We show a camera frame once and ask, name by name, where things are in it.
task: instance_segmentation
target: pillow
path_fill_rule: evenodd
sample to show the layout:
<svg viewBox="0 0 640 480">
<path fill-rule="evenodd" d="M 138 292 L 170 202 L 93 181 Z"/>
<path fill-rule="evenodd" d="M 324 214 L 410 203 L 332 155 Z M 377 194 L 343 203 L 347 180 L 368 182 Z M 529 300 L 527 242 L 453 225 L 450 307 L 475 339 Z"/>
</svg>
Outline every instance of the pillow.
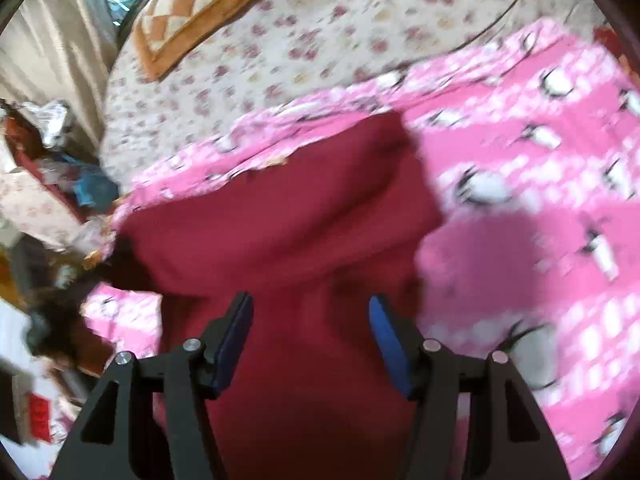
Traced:
<svg viewBox="0 0 640 480">
<path fill-rule="evenodd" d="M 20 231 L 57 251 L 71 245 L 82 225 L 64 199 L 22 168 L 0 175 L 0 212 Z"/>
<path fill-rule="evenodd" d="M 159 79 L 250 0 L 150 0 L 134 25 L 148 76 Z"/>
</svg>

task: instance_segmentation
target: pink blanket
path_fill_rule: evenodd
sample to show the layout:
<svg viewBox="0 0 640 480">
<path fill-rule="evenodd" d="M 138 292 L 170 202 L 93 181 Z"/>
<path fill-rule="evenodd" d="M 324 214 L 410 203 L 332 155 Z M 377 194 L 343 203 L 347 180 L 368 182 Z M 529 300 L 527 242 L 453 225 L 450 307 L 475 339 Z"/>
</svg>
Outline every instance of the pink blanket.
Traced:
<svg viewBox="0 0 640 480">
<path fill-rule="evenodd" d="M 113 343 L 114 354 L 129 350 L 143 359 L 158 354 L 161 301 L 159 294 L 100 283 L 82 304 L 81 313 L 92 331 Z"/>
<path fill-rule="evenodd" d="M 194 144 L 137 176 L 113 227 L 390 108 L 447 215 L 417 254 L 421 329 L 485 356 L 515 323 L 545 326 L 559 365 L 536 395 L 572 477 L 587 475 L 640 392 L 640 94 L 603 47 L 539 20 L 501 44 L 247 114 L 224 150 Z"/>
</svg>

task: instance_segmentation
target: penguin print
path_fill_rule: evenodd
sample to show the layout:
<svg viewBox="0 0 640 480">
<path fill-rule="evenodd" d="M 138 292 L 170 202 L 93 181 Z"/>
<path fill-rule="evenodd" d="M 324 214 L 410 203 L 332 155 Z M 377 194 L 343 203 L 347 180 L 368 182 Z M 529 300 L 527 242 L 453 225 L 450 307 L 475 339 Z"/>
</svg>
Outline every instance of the penguin print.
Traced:
<svg viewBox="0 0 640 480">
<path fill-rule="evenodd" d="M 620 109 L 640 117 L 640 93 L 635 90 L 620 91 Z"/>
<path fill-rule="evenodd" d="M 237 146 L 234 140 L 231 138 L 231 136 L 226 135 L 224 137 L 220 137 L 216 141 L 216 147 L 220 152 L 228 153 L 236 149 Z"/>
<path fill-rule="evenodd" d="M 574 90 L 574 84 L 569 80 L 564 70 L 554 68 L 543 73 L 540 78 L 540 89 L 551 98 L 562 98 Z"/>
<path fill-rule="evenodd" d="M 221 173 L 209 173 L 205 178 L 204 182 L 211 182 L 212 180 L 216 180 L 222 176 Z"/>
<path fill-rule="evenodd" d="M 502 78 L 499 75 L 488 75 L 482 82 L 487 86 L 500 86 L 502 84 Z"/>
<path fill-rule="evenodd" d="M 562 144 L 561 137 L 544 124 L 530 124 L 522 132 L 522 138 L 549 150 L 556 150 Z"/>
<path fill-rule="evenodd" d="M 452 75 L 450 75 L 450 76 L 446 76 L 446 77 L 444 77 L 444 78 L 440 79 L 440 80 L 438 81 L 438 84 L 436 85 L 436 87 L 435 87 L 433 90 L 434 90 L 434 91 L 436 91 L 436 90 L 442 90 L 443 88 L 445 88 L 446 86 L 448 86 L 448 85 L 449 85 L 449 83 L 452 81 L 452 79 L 453 79 L 453 76 L 452 76 Z"/>
<path fill-rule="evenodd" d="M 487 206 L 508 202 L 511 199 L 511 192 L 506 181 L 499 174 L 478 170 L 472 166 L 458 181 L 456 196 L 461 202 Z"/>
<path fill-rule="evenodd" d="M 167 199 L 167 200 L 172 200 L 174 198 L 174 194 L 172 193 L 172 191 L 168 187 L 163 187 L 160 190 L 160 196 L 162 198 Z"/>
<path fill-rule="evenodd" d="M 484 45 L 484 49 L 488 52 L 497 52 L 503 47 L 504 47 L 503 38 L 496 38 L 495 40 L 490 41 L 489 43 L 485 43 Z"/>
<path fill-rule="evenodd" d="M 613 449 L 614 444 L 620 438 L 622 430 L 625 429 L 627 418 L 623 413 L 616 413 L 606 421 L 606 427 L 598 440 L 594 442 L 596 451 L 600 458 L 606 457 Z"/>
<path fill-rule="evenodd" d="M 179 171 L 184 168 L 184 163 L 180 160 L 180 156 L 178 155 L 172 156 L 172 158 L 169 160 L 169 165 L 174 171 Z"/>
<path fill-rule="evenodd" d="M 556 329 L 551 324 L 524 328 L 513 325 L 497 350 L 506 352 L 533 391 L 553 386 L 559 379 L 559 351 Z"/>
<path fill-rule="evenodd" d="M 376 83 L 380 89 L 395 88 L 404 82 L 406 75 L 407 70 L 392 70 L 379 75 L 376 78 Z"/>
<path fill-rule="evenodd" d="M 588 243 L 582 248 L 582 252 L 590 254 L 600 271 L 612 282 L 620 272 L 609 241 L 605 235 L 593 228 L 588 229 L 587 240 Z"/>
<path fill-rule="evenodd" d="M 317 101 L 312 101 L 308 103 L 299 103 L 295 105 L 292 103 L 288 103 L 288 104 L 283 104 L 278 107 L 275 107 L 275 110 L 277 110 L 276 115 L 286 116 L 286 115 L 292 115 L 292 114 L 299 114 L 300 112 L 304 112 L 305 110 L 316 108 L 317 106 L 318 106 Z"/>
<path fill-rule="evenodd" d="M 105 317 L 113 317 L 118 309 L 115 298 L 105 298 L 100 305 L 100 313 Z"/>
<path fill-rule="evenodd" d="M 602 174 L 604 185 L 611 190 L 617 191 L 622 198 L 629 200 L 636 195 L 631 176 L 626 170 L 625 163 L 617 158 Z"/>
<path fill-rule="evenodd" d="M 536 42 L 538 41 L 538 35 L 535 32 L 530 32 L 522 39 L 522 49 L 526 55 L 530 54 L 533 51 L 533 48 L 536 46 Z"/>
<path fill-rule="evenodd" d="M 464 119 L 464 117 L 455 110 L 441 110 L 437 114 L 429 117 L 429 124 L 430 126 L 450 128 L 462 119 Z"/>
</svg>

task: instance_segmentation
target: beige curtain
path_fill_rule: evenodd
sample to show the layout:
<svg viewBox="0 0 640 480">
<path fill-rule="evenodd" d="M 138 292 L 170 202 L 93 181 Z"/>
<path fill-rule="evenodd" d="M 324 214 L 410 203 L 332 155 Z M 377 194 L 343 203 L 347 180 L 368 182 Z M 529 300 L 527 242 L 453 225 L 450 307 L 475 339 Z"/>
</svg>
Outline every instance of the beige curtain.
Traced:
<svg viewBox="0 0 640 480">
<path fill-rule="evenodd" d="M 0 97 L 68 101 L 78 119 L 76 140 L 95 153 L 116 54 L 106 0 L 25 0 L 0 36 Z"/>
</svg>

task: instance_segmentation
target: red towel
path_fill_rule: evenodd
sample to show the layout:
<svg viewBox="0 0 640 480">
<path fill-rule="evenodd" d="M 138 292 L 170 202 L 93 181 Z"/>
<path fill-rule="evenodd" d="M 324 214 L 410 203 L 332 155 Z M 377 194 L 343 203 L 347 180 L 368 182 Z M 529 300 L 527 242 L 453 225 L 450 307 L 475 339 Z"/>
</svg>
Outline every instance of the red towel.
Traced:
<svg viewBox="0 0 640 480">
<path fill-rule="evenodd" d="M 123 227 L 162 304 L 164 349 L 198 336 L 238 290 L 254 324 L 207 409 L 231 480 L 389 480 L 414 406 L 397 393 L 367 303 L 415 314 L 414 254 L 442 222 L 397 114 L 376 115 Z"/>
</svg>

